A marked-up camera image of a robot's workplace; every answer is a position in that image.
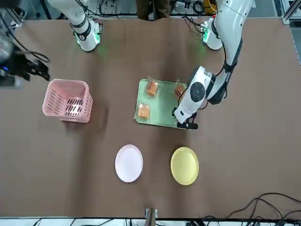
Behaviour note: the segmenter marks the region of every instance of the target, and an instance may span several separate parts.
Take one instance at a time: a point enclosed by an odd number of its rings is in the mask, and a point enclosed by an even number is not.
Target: paper plate
[[[198,177],[198,158],[190,148],[180,147],[171,158],[170,169],[179,184],[190,185]]]
[[[117,153],[115,170],[120,180],[130,183],[142,172],[142,154],[134,145],[125,145]]]

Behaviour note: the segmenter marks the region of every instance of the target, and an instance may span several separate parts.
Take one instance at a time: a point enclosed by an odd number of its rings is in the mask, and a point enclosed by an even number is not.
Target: brown tabletop
[[[22,90],[0,90],[0,215],[136,218],[154,207],[160,218],[224,217],[264,192],[301,199],[301,69],[280,18],[246,21],[228,97],[198,113],[197,131],[134,121],[138,82],[148,75],[186,82],[199,65],[217,73],[223,50],[201,45],[183,19],[110,20],[104,27],[91,53],[77,45],[68,21],[26,21],[16,31],[25,46],[51,59],[52,79],[88,83],[93,109],[88,124],[45,117],[48,82],[38,77]],[[125,144],[143,155],[142,174],[131,184],[114,169]],[[170,172],[180,146],[198,156],[190,186]],[[283,212],[298,207],[266,199]],[[276,218],[264,203],[255,215]]]

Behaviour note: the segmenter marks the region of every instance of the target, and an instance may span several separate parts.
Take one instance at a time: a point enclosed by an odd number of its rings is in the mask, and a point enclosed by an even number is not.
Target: yellow plate
[[[179,184],[190,185],[198,177],[198,158],[190,148],[180,147],[171,157],[170,169]]]

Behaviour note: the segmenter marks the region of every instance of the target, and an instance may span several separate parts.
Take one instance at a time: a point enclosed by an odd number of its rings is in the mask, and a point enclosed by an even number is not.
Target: green tray
[[[175,82],[156,81],[158,83],[156,96],[149,97],[146,94],[148,82],[148,79],[142,79],[139,82],[135,120],[143,124],[177,128],[177,121],[175,117],[171,115],[173,108],[178,106],[178,101],[174,96],[174,89],[177,84]],[[146,120],[138,117],[139,104],[148,105],[150,107],[149,119]]]

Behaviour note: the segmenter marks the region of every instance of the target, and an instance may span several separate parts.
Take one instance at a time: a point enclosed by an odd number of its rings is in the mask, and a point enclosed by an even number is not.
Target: pink basket
[[[89,86],[84,81],[53,79],[47,88],[43,113],[62,121],[87,123],[92,102]]]

